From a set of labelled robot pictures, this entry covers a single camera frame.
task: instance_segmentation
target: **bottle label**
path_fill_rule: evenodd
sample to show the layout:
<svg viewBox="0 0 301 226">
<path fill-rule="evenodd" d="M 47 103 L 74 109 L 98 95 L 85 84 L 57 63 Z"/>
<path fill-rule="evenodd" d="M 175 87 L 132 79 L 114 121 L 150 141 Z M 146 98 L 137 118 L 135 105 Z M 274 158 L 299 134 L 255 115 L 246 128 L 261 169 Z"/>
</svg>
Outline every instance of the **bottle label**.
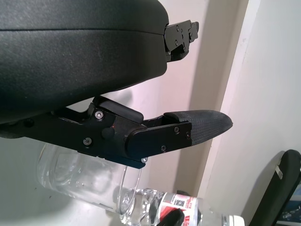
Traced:
<svg viewBox="0 0 301 226">
<path fill-rule="evenodd" d="M 159 221 L 171 211 L 181 209 L 184 213 L 182 226 L 197 226 L 197 198 L 181 194 L 165 193 L 158 209 Z"/>
</svg>

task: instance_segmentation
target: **clear glass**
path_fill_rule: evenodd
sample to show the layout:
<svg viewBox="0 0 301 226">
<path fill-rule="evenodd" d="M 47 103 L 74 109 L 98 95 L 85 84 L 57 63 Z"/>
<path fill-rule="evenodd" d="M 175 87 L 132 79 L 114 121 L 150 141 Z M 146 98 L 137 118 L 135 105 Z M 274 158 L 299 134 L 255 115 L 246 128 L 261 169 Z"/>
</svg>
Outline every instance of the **clear glass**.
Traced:
<svg viewBox="0 0 301 226">
<path fill-rule="evenodd" d="M 51 144 L 45 144 L 37 166 L 38 180 L 45 188 L 118 214 L 132 203 L 140 173 L 140 169 Z"/>
</svg>

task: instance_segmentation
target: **white wall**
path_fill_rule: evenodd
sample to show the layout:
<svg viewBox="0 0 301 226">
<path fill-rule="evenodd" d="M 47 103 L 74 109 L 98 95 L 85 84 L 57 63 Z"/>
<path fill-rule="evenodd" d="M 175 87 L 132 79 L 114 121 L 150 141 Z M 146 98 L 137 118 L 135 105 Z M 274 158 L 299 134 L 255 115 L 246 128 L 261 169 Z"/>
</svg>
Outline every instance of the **white wall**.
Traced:
<svg viewBox="0 0 301 226">
<path fill-rule="evenodd" d="M 221 137 L 206 198 L 247 223 L 264 191 L 256 180 L 268 182 L 277 164 L 270 161 L 281 151 L 301 151 L 300 8 L 299 0 L 261 0 L 236 86 L 229 87 L 234 126 Z"/>
<path fill-rule="evenodd" d="M 232 87 L 235 87 L 237 83 L 259 4 L 260 0 L 242 0 L 239 2 L 238 13 L 229 45 L 230 50 L 228 51 L 225 67 L 222 72 L 222 88 L 220 89 L 219 99 L 214 110 L 222 111 L 225 114 L 229 113 L 229 103 L 232 102 L 235 92 L 235 89 Z M 207 142 L 204 149 L 208 157 L 205 162 L 202 162 L 199 168 L 198 178 L 201 178 L 201 184 L 199 187 L 195 187 L 198 197 L 204 198 L 206 194 L 221 137 L 218 136 L 213 139 L 210 144 Z"/>
<path fill-rule="evenodd" d="M 191 110 L 221 109 L 248 0 L 210 0 L 190 98 Z M 211 140 L 181 150 L 174 191 L 197 196 Z"/>
</svg>

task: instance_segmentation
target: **bolt head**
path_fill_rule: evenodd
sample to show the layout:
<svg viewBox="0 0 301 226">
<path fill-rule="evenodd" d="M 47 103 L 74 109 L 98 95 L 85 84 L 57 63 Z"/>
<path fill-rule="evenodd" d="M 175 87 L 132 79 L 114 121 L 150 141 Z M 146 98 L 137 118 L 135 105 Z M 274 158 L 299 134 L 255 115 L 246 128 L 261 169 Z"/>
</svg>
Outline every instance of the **bolt head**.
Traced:
<svg viewBox="0 0 301 226">
<path fill-rule="evenodd" d="M 83 143 L 84 143 L 84 145 L 89 146 L 90 144 L 92 144 L 92 139 L 89 138 L 89 137 L 86 137 L 86 138 L 83 140 Z"/>
<path fill-rule="evenodd" d="M 142 162 L 142 163 L 146 163 L 147 160 L 148 160 L 148 158 L 142 158 L 142 159 L 141 159 L 141 162 Z"/>
<path fill-rule="evenodd" d="M 176 134 L 179 134 L 179 133 L 180 133 L 179 127 L 175 127 L 175 128 L 174 128 L 174 132 L 175 132 Z"/>
<path fill-rule="evenodd" d="M 98 120 L 101 120 L 101 119 L 103 119 L 104 114 L 103 114 L 102 111 L 97 111 L 97 112 L 95 112 L 94 116 L 95 116 L 95 118 L 97 118 Z"/>
<path fill-rule="evenodd" d="M 191 135 L 190 135 L 189 132 L 186 133 L 186 138 L 187 138 L 187 139 L 190 139 L 190 138 L 191 138 Z"/>
<path fill-rule="evenodd" d="M 161 147 L 161 152 L 165 153 L 166 150 L 167 150 L 167 147 L 166 147 L 165 145 L 163 145 L 163 146 Z"/>
</svg>

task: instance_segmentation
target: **plastic water bottle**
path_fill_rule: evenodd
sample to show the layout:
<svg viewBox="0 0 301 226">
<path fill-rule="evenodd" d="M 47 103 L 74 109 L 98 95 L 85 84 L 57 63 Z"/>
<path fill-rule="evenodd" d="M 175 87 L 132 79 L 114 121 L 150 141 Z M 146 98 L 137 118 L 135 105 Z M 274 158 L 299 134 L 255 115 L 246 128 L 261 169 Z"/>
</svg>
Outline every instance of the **plastic water bottle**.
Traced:
<svg viewBox="0 0 301 226">
<path fill-rule="evenodd" d="M 137 190 L 132 205 L 120 219 L 128 226 L 156 226 L 174 209 L 184 213 L 182 226 L 245 226 L 239 216 L 211 211 L 203 199 L 151 189 Z"/>
</svg>

